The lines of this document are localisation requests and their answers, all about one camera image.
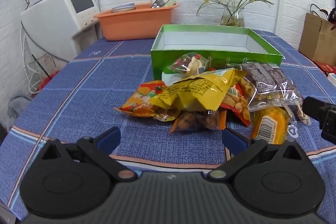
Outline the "yellow jelly cup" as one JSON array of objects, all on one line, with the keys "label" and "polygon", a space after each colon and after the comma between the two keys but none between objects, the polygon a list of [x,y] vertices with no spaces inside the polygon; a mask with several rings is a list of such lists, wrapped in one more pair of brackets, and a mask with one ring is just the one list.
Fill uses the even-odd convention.
[{"label": "yellow jelly cup", "polygon": [[252,113],[250,139],[264,140],[268,144],[283,144],[290,129],[297,125],[292,111],[283,107],[268,107]]}]

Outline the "brown label clear snack bag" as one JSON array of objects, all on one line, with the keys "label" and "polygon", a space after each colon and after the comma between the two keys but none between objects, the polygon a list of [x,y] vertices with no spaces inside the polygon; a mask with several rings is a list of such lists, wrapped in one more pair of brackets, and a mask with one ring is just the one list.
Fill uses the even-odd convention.
[{"label": "brown label clear snack bag", "polygon": [[240,66],[246,72],[240,85],[248,96],[249,111],[283,107],[292,118],[297,117],[302,123],[311,124],[310,118],[302,110],[302,95],[279,67],[267,63],[245,63]]}]

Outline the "orange edged nut bag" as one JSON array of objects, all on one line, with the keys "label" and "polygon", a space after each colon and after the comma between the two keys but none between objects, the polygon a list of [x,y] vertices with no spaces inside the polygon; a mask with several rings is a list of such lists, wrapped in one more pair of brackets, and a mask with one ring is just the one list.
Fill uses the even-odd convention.
[{"label": "orange edged nut bag", "polygon": [[175,120],[169,133],[224,130],[226,128],[226,116],[227,112],[225,110],[185,111]]}]

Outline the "orange printed snack bag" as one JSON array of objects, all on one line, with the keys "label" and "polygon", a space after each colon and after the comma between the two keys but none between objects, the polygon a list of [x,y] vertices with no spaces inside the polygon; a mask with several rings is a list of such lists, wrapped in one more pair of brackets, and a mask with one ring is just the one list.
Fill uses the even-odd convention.
[{"label": "orange printed snack bag", "polygon": [[161,94],[166,88],[165,83],[160,80],[142,83],[121,107],[114,109],[133,117],[153,118],[161,122],[173,121],[180,115],[180,110],[165,110],[150,103],[151,98]]}]

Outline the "yellow snack bag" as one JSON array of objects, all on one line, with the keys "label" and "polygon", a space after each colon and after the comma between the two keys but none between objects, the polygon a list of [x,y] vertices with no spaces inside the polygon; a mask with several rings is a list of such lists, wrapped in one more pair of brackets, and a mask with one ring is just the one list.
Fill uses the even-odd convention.
[{"label": "yellow snack bag", "polygon": [[236,68],[204,72],[168,86],[149,102],[165,110],[216,111],[229,89],[246,74]]}]

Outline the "white foil snack bag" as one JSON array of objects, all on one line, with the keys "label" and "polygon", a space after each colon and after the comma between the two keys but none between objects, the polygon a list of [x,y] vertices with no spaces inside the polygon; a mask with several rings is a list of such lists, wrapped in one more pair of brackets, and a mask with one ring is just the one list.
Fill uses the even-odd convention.
[{"label": "white foil snack bag", "polygon": [[164,73],[162,72],[161,80],[165,83],[166,86],[171,86],[178,81],[184,80],[186,76],[181,73]]}]

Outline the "small clear mixed snack bag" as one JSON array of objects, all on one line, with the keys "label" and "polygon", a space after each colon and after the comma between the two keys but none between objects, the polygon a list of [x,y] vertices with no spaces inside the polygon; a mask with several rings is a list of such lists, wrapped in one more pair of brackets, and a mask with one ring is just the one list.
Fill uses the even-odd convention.
[{"label": "small clear mixed snack bag", "polygon": [[198,53],[190,52],[179,57],[167,68],[174,73],[189,77],[208,71],[209,67],[210,59],[206,59]]}]

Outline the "red cracker snack bag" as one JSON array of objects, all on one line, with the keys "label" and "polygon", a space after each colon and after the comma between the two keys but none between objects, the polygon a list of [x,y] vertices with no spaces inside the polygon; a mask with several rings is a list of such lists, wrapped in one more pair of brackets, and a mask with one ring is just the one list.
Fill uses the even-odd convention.
[{"label": "red cracker snack bag", "polygon": [[220,107],[231,110],[245,126],[250,126],[251,115],[248,110],[248,96],[239,83],[229,88]]}]

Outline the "red booklet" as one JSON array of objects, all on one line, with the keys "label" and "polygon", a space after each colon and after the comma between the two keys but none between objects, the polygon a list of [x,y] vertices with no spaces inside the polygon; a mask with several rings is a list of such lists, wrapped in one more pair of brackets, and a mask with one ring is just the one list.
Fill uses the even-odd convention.
[{"label": "red booklet", "polygon": [[318,62],[318,61],[315,61],[314,62],[315,65],[317,65],[319,67],[319,69],[325,73],[327,76],[330,74],[330,73],[333,73],[333,74],[336,74],[336,67],[334,65],[329,65],[329,64],[326,64],[326,63],[322,63],[322,62]]}]

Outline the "brown paper bag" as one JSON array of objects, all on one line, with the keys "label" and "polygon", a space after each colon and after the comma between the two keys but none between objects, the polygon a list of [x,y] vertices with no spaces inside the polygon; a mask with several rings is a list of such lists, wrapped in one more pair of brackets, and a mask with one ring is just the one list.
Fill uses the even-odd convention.
[{"label": "brown paper bag", "polygon": [[311,4],[310,12],[305,16],[298,51],[311,61],[335,65],[335,29],[331,30],[332,26],[321,9]]}]

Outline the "blue checked tablecloth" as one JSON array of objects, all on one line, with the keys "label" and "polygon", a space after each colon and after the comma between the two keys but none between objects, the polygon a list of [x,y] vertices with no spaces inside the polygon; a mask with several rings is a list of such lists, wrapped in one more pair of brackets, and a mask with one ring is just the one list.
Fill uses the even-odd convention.
[{"label": "blue checked tablecloth", "polygon": [[[283,54],[281,70],[302,96],[335,104],[335,87],[324,73],[279,36],[258,35]],[[220,132],[169,134],[171,123],[116,111],[141,83],[153,80],[153,40],[100,39],[66,65],[21,114],[1,144],[1,201],[19,220],[27,210],[19,185],[49,138],[75,143],[118,127],[121,143],[112,156],[123,165],[163,172],[208,172],[224,162]],[[335,223],[335,145],[321,138],[319,123],[296,125],[296,139],[319,170],[326,194],[319,215]]]}]

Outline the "dark purple plant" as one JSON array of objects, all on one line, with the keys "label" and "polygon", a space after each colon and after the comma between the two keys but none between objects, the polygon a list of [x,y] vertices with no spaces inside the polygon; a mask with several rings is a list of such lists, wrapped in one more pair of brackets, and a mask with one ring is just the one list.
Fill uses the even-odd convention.
[{"label": "dark purple plant", "polygon": [[327,16],[327,20],[333,24],[331,30],[334,30],[336,28],[336,7],[334,7],[330,12],[327,12],[324,9],[321,9],[321,11]]}]

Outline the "green cardboard box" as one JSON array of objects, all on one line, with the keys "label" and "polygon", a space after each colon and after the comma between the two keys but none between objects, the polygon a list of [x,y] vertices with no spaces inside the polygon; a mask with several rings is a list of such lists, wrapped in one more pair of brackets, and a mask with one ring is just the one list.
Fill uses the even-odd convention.
[{"label": "green cardboard box", "polygon": [[195,52],[210,59],[211,67],[246,62],[280,65],[282,54],[257,32],[249,28],[166,24],[161,27],[151,48],[151,66],[155,80],[168,66],[186,53]]}]

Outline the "orange plastic basin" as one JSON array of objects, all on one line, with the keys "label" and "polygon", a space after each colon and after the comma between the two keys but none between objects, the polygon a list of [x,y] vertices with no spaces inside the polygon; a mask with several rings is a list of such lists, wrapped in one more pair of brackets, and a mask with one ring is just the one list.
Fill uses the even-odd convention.
[{"label": "orange plastic basin", "polygon": [[136,4],[135,9],[122,12],[105,11],[98,19],[103,36],[109,41],[155,38],[161,27],[173,23],[173,6],[151,8],[150,3]]}]

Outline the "metal bowl in basin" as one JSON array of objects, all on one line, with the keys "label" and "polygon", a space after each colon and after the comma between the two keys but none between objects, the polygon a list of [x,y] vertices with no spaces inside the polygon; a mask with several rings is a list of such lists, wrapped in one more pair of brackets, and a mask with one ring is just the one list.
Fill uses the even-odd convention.
[{"label": "metal bowl in basin", "polygon": [[151,9],[161,8],[161,7],[171,7],[177,4],[176,0],[155,0],[155,2],[151,5]]}]

